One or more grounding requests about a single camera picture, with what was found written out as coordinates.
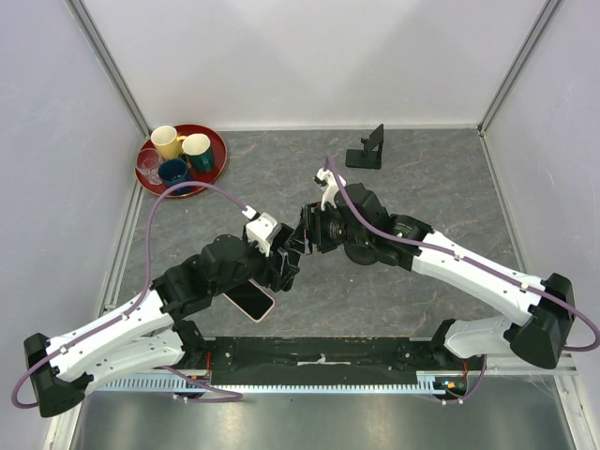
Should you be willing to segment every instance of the red plate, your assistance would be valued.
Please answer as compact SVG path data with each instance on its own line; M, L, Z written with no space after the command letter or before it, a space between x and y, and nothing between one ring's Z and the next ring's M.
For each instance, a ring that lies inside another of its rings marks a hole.
M189 136L190 134L194 133L201 133L208 136L208 139L210 139L210 144L213 147L213 153L215 154L215 167L213 167L213 170L209 173L196 172L193 168L190 168L190 172L194 180L210 183L211 185L214 184L223 173L225 165L227 164L227 145L225 145L223 138L221 138L214 130L203 127L202 125L177 125L175 126L175 129L180 136ZM151 141L146 141L140 150L148 147L154 147ZM148 192L152 192L155 195L162 194L167 188L165 185L151 185L148 183L145 177L140 175L138 171L135 171L135 176L138 178L138 181L144 189L146 189ZM205 189L206 187L193 187L192 190L187 194L168 195L167 198L185 199L187 197L199 194Z

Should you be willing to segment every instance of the green mug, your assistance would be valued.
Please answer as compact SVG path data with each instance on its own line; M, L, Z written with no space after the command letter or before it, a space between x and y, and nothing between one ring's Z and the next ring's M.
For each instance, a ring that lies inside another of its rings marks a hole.
M190 134L182 144L184 154L198 172L209 173L215 167L215 153L205 134Z

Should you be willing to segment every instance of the smartphone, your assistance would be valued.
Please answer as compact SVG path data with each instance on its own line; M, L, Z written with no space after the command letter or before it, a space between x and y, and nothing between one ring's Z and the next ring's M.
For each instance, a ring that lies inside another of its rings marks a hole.
M260 322L275 306L273 297L252 279L235 286L223 295L256 323Z

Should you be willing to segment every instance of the marble tabletop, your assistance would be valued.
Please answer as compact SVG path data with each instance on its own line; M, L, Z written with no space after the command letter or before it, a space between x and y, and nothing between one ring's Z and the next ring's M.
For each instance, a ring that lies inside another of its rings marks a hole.
M399 129L385 132L380 171L344 167L347 148L368 131L226 132L230 160L217 181L256 210L295 226L304 203L321 192L313 182L326 155L348 183L362 182L390 213L419 218L460 245L517 267L486 158L474 129ZM143 283L143 229L155 200L144 193L127 258L119 302ZM245 218L213 191L168 200L152 227L153 278L198 253L222 233L241 235ZM205 336L430 337L444 319L473 320L495 311L436 279L375 264L358 266L339 248L303 257L289 292L254 323L220 296L193 319Z

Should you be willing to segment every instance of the white wall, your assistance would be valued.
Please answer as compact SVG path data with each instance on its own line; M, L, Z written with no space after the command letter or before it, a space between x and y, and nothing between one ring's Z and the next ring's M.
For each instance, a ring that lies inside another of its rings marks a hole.
M544 0L86 0L153 127L476 124Z
M141 136L63 1L5 5L0 42L0 448L27 450L49 421L10 405L23 340L93 318Z
M564 2L489 132L529 269L600 323L600 3ZM581 323L571 344L591 341ZM600 424L600 351L577 355Z

